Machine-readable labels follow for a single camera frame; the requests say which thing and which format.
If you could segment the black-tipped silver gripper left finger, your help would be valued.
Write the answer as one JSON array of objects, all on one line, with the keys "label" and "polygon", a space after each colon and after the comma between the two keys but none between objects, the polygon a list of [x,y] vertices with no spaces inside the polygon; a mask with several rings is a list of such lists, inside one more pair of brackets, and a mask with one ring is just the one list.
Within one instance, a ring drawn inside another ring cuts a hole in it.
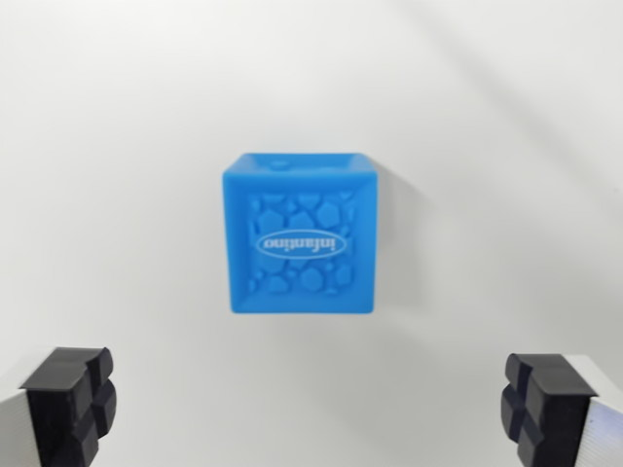
[{"label": "black-tipped silver gripper left finger", "polygon": [[44,347],[1,373],[1,464],[90,466],[117,394],[106,347]]}]

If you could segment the black-tipped silver gripper right finger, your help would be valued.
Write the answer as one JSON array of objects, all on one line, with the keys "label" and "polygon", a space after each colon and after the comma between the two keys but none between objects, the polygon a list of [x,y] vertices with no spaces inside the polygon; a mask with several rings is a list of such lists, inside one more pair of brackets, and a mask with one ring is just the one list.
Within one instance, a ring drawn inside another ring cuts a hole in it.
[{"label": "black-tipped silver gripper right finger", "polygon": [[500,411],[525,466],[622,464],[622,389],[586,355],[507,357]]}]

